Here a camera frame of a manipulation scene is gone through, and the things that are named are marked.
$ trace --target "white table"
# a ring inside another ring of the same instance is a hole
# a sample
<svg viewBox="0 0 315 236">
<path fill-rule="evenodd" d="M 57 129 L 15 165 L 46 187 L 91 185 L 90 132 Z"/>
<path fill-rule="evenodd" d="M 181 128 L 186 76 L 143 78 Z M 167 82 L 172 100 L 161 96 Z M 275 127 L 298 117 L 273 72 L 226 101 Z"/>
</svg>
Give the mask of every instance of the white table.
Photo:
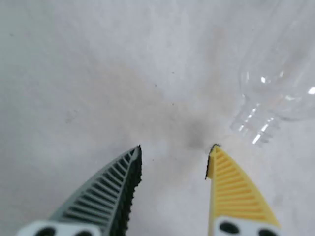
<svg viewBox="0 0 315 236">
<path fill-rule="evenodd" d="M 205 236 L 213 143 L 244 168 L 286 236 L 315 231 L 313 121 L 259 150 L 229 130 L 237 71 L 274 1 L 2 0 L 0 230 L 48 218 L 141 144 L 129 236 Z"/>
</svg>

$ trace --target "clear plastic bottle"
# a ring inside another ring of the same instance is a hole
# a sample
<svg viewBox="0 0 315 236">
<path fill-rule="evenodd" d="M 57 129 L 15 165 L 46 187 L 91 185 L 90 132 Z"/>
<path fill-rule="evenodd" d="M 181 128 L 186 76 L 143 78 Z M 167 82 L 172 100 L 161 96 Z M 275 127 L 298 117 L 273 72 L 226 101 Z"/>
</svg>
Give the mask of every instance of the clear plastic bottle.
<svg viewBox="0 0 315 236">
<path fill-rule="evenodd" d="M 276 7 L 240 68 L 245 103 L 231 128 L 256 145 L 280 120 L 315 115 L 315 1 L 298 2 L 293 12 L 283 2 Z"/>
</svg>

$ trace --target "plastic bottle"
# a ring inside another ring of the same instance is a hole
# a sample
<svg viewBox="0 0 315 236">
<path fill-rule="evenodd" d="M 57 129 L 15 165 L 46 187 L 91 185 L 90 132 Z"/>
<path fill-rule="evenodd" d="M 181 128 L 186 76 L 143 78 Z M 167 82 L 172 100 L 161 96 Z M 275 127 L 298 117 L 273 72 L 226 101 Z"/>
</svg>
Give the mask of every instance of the plastic bottle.
<svg viewBox="0 0 315 236">
<path fill-rule="evenodd" d="M 281 120 L 315 115 L 315 1 L 287 7 L 276 7 L 240 67 L 245 103 L 231 128 L 255 145 L 268 142 Z"/>
</svg>

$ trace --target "black screw hole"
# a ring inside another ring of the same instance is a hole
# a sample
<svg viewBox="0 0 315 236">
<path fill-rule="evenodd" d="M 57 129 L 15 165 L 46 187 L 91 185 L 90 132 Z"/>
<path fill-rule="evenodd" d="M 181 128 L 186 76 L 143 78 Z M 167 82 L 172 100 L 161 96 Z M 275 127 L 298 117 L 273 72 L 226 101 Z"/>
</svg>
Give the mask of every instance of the black screw hole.
<svg viewBox="0 0 315 236">
<path fill-rule="evenodd" d="M 220 224 L 220 230 L 230 234 L 238 234 L 240 232 L 236 225 L 228 221 L 224 221 Z"/>
<path fill-rule="evenodd" d="M 268 229 L 259 230 L 259 236 L 278 236 L 276 233 Z"/>
<path fill-rule="evenodd" d="M 93 236 L 89 231 L 81 231 L 77 233 L 75 236 Z"/>
<path fill-rule="evenodd" d="M 52 227 L 46 227 L 38 231 L 35 236 L 54 236 L 56 230 Z"/>
</svg>

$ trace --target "bottle neck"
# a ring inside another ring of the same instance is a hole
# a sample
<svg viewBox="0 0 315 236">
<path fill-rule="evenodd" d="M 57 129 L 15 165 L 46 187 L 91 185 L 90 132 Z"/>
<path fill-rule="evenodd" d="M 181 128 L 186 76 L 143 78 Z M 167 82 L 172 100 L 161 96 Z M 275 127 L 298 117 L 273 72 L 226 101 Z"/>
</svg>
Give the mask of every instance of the bottle neck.
<svg viewBox="0 0 315 236">
<path fill-rule="evenodd" d="M 231 129 L 249 140 L 254 145 L 269 142 L 279 129 L 279 119 L 259 104 L 246 100 L 235 117 Z"/>
</svg>

